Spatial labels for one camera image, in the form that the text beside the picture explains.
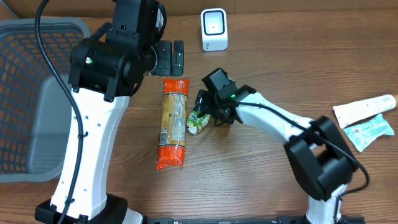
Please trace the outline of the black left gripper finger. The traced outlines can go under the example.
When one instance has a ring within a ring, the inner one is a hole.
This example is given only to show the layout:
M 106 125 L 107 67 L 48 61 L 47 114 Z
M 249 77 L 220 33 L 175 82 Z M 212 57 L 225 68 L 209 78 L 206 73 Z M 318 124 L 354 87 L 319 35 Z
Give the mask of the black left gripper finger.
M 175 58 L 172 64 L 171 76 L 180 77 L 183 75 L 184 60 Z
M 173 59 L 184 58 L 184 41 L 174 40 L 173 42 Z

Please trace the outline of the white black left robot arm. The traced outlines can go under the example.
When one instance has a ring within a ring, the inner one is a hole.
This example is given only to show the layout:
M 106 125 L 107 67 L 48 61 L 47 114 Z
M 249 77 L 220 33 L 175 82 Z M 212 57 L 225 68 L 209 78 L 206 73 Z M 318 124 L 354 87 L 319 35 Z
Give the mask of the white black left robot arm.
M 107 192 L 107 175 L 118 126 L 144 76 L 183 73 L 184 44 L 162 40 L 166 24 L 160 2 L 118 0 L 112 22 L 72 49 L 68 81 L 58 81 L 72 106 L 66 154 L 52 198 L 35 209 L 37 221 L 147 222 Z

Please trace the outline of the white tube with gold cap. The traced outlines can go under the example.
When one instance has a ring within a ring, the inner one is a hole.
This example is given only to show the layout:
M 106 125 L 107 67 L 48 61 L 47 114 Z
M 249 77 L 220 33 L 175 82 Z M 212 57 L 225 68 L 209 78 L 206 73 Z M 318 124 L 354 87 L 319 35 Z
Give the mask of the white tube with gold cap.
M 382 95 L 366 100 L 333 107 L 341 129 L 368 117 L 393 110 L 397 106 L 397 95 Z

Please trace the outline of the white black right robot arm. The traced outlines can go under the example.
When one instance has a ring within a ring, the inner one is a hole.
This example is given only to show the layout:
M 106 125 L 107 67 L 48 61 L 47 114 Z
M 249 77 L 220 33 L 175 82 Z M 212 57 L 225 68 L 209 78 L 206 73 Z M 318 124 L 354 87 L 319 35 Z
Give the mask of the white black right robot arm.
M 312 120 L 289 113 L 247 85 L 200 90 L 195 109 L 200 116 L 213 116 L 215 126 L 238 121 L 284 146 L 295 179 L 308 195 L 308 209 L 302 216 L 279 216 L 275 223 L 365 222 L 364 217 L 340 212 L 343 197 L 365 189 L 370 178 L 331 119 Z M 350 190 L 348 184 L 357 170 L 365 175 L 365 184 Z

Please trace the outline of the teal snack packet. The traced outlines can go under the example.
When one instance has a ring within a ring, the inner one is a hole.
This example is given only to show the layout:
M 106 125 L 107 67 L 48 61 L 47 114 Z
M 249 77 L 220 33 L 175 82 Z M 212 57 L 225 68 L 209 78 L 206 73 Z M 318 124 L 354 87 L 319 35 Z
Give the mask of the teal snack packet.
M 394 130 L 381 113 L 365 123 L 347 127 L 343 131 L 359 152 L 363 152 L 380 136 L 395 135 Z

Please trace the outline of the green yellow snack packet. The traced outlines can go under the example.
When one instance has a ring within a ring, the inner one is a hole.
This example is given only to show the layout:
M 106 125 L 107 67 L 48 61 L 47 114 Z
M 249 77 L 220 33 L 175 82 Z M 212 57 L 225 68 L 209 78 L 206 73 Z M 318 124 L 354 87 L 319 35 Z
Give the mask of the green yellow snack packet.
M 211 118 L 209 114 L 205 114 L 201 118 L 199 118 L 198 115 L 200 114 L 200 112 L 201 107 L 200 105 L 196 104 L 187 119 L 187 130 L 190 134 L 199 134 L 202 130 L 204 130 L 205 126 L 208 124 Z

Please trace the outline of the orange noodle packet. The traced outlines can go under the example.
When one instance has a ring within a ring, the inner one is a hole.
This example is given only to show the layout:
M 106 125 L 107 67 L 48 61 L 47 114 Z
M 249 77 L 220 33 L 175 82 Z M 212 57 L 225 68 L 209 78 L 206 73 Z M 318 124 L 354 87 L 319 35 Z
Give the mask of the orange noodle packet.
M 157 169 L 183 167 L 189 80 L 165 79 Z

